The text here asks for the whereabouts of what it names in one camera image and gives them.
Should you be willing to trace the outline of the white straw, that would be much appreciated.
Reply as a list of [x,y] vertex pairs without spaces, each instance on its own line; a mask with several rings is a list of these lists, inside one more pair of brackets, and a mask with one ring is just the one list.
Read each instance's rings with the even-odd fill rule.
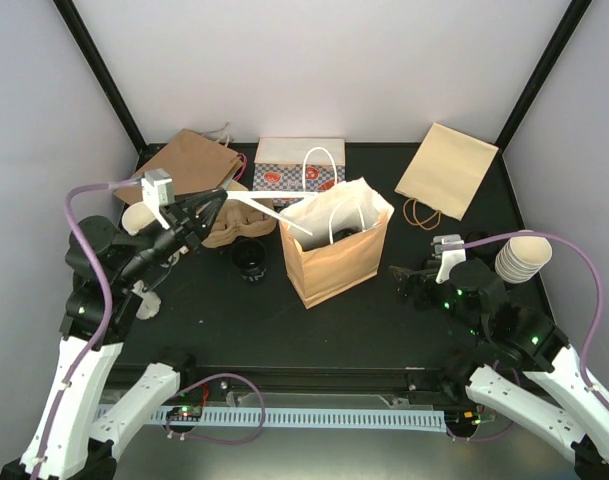
[[287,219],[283,215],[275,212],[274,210],[266,207],[265,205],[257,202],[256,200],[253,200],[253,199],[250,199],[250,198],[242,198],[242,197],[240,197],[240,198],[237,198],[237,201],[240,201],[240,202],[242,202],[242,203],[244,203],[244,204],[246,204],[246,205],[248,205],[248,206],[250,206],[250,207],[252,207],[252,208],[254,208],[254,209],[256,209],[256,210],[258,210],[258,211],[260,211],[260,212],[262,212],[262,213],[264,213],[264,214],[266,214],[266,215],[268,215],[268,216],[270,216],[270,217],[272,217],[274,219],[276,219],[276,220],[279,220],[279,221],[287,224],[288,226],[290,226],[290,227],[292,227],[292,228],[294,228],[294,229],[296,229],[296,230],[298,230],[298,231],[300,231],[300,232],[302,232],[302,233],[304,233],[304,234],[306,234],[308,236],[312,236],[313,235],[313,233],[310,230],[305,229],[304,227],[302,227],[302,226],[296,224],[295,222]]
[[318,192],[303,192],[303,191],[248,191],[248,190],[227,190],[227,195],[231,199],[279,199],[279,198],[307,198],[315,197]]

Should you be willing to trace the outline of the orange paper bag white handles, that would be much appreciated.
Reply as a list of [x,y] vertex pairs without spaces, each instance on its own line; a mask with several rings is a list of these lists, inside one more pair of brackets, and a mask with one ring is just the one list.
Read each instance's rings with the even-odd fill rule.
[[287,276],[310,309],[377,275],[394,207],[363,178],[302,192],[279,227]]

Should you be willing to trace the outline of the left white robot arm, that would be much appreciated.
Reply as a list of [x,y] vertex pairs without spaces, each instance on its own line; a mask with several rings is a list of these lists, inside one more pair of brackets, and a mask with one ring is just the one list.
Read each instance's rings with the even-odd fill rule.
[[107,416],[95,417],[108,375],[144,303],[137,283],[181,248],[200,246],[227,200],[226,190],[216,188],[160,202],[157,226],[135,237],[103,216],[75,220],[75,196],[113,187],[82,186],[66,196],[71,234],[65,261],[74,282],[58,363],[37,430],[24,453],[2,467],[3,479],[111,479],[125,447],[151,414],[172,396],[186,399],[197,391],[194,356],[166,354],[146,367]]

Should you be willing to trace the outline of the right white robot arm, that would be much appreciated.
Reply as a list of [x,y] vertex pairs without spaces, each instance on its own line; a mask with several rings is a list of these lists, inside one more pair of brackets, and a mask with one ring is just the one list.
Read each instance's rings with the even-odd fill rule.
[[580,358],[547,315],[514,304],[504,281],[479,259],[454,266],[391,266],[397,297],[444,314],[465,345],[442,368],[441,396],[489,407],[539,436],[581,479],[609,479],[609,411],[589,390]]

